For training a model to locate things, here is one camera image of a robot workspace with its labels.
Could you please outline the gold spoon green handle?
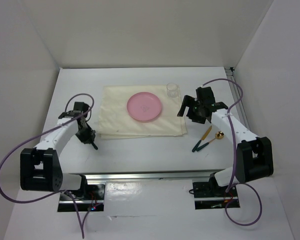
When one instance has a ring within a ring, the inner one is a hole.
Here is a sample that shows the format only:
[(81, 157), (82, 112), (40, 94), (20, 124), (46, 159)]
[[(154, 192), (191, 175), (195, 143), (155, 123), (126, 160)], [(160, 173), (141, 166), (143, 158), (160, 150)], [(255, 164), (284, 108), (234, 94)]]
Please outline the gold spoon green handle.
[(223, 137), (225, 136), (225, 134), (222, 132), (222, 131), (218, 131), (214, 138), (208, 142), (206, 142), (205, 144), (199, 146), (196, 151), (199, 152), (201, 151), (202, 149), (204, 149), (205, 147), (207, 147), (210, 143), (212, 143), (214, 140), (221, 140)]

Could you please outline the cream cloth placemat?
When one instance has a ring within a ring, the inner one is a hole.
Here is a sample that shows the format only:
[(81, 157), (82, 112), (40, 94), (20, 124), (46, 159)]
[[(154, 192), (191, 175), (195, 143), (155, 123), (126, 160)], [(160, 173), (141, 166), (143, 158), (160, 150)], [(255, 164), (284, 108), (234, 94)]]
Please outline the cream cloth placemat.
[[(162, 103), (161, 113), (154, 120), (138, 121), (128, 113), (128, 100), (141, 92), (156, 95)], [(179, 137), (187, 133), (185, 119), (177, 116), (181, 103), (180, 89), (176, 89), (176, 97), (169, 97), (165, 84), (105, 86), (97, 131), (102, 139)]]

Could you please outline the gold knife green handle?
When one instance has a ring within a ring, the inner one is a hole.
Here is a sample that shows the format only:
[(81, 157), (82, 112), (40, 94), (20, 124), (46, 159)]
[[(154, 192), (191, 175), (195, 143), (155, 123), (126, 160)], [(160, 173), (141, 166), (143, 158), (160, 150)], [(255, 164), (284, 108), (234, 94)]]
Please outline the gold knife green handle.
[(210, 126), (208, 129), (207, 129), (207, 131), (202, 135), (202, 137), (200, 138), (200, 140), (195, 144), (195, 146), (192, 148), (192, 152), (194, 153), (196, 150), (197, 150), (197, 148), (199, 147), (199, 145), (201, 144), (201, 142), (203, 141), (203, 140), (205, 140), (206, 139), (206, 137), (209, 135), (209, 133), (211, 132), (211, 130), (212, 130), (212, 126)]

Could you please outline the gold fork green handle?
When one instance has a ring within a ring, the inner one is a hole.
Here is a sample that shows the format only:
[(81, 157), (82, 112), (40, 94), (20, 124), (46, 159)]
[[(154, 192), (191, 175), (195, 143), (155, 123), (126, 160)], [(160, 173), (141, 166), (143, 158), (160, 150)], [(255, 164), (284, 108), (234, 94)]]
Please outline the gold fork green handle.
[(96, 145), (93, 141), (91, 141), (90, 144), (93, 146), (93, 148), (94, 148), (95, 150), (98, 150), (97, 145)]

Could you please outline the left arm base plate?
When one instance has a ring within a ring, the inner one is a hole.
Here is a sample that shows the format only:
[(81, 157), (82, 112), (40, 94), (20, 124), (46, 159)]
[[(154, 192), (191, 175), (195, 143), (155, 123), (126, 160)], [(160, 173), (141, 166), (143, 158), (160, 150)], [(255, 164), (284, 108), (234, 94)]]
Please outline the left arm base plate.
[(72, 196), (76, 202), (77, 209), (80, 213), (83, 212), (103, 212), (104, 211), (104, 198), (105, 198), (106, 185), (87, 184), (85, 190), (69, 190), (69, 194), (61, 193), (59, 197), (57, 211), (59, 213), (75, 212), (75, 206)]

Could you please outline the clear drinking glass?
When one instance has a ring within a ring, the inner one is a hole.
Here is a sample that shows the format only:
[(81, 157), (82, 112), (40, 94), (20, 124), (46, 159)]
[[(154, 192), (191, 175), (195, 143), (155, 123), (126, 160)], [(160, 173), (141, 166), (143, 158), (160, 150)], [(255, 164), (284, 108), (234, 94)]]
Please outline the clear drinking glass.
[(179, 86), (170, 82), (166, 85), (166, 92), (169, 98), (176, 98), (179, 95)]

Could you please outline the pink plastic plate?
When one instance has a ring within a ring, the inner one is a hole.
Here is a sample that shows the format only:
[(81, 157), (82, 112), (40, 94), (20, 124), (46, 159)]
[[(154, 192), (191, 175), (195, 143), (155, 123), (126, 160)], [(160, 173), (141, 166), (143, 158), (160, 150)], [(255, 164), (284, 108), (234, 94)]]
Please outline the pink plastic plate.
[(160, 115), (162, 102), (151, 92), (138, 92), (129, 98), (126, 109), (129, 116), (133, 119), (148, 122)]

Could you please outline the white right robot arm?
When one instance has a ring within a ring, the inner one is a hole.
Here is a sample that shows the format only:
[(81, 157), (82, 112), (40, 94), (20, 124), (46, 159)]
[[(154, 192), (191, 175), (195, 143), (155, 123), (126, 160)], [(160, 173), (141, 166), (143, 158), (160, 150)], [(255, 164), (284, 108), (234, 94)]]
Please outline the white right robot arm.
[(197, 88), (196, 97), (185, 95), (177, 115), (182, 117), (186, 108), (186, 116), (192, 122), (205, 124), (208, 121), (234, 145), (234, 165), (210, 175), (210, 194), (220, 196), (233, 184), (245, 184), (274, 173), (270, 139), (249, 131), (229, 112), (225, 103), (216, 102), (211, 87)]

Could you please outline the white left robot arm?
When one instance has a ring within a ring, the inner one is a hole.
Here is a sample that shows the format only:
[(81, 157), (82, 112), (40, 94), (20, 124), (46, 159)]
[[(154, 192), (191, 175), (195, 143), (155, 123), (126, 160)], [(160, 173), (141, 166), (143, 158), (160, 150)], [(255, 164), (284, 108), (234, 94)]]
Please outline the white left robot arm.
[(89, 105), (75, 102), (73, 110), (63, 112), (58, 129), (49, 133), (34, 148), (20, 153), (20, 187), (24, 191), (58, 192), (68, 190), (78, 200), (87, 197), (89, 187), (82, 174), (63, 173), (59, 155), (73, 136), (83, 144), (95, 144), (96, 131), (87, 123)]

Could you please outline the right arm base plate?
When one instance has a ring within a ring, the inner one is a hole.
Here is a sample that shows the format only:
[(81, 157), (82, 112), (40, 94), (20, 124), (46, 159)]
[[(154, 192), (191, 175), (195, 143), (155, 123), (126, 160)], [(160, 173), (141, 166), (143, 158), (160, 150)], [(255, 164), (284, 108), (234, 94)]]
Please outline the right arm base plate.
[(192, 189), (188, 192), (194, 197), (196, 210), (214, 210), (228, 208), (240, 208), (240, 202), (236, 187), (226, 192), (227, 186), (218, 186), (212, 180), (208, 182), (193, 182)]

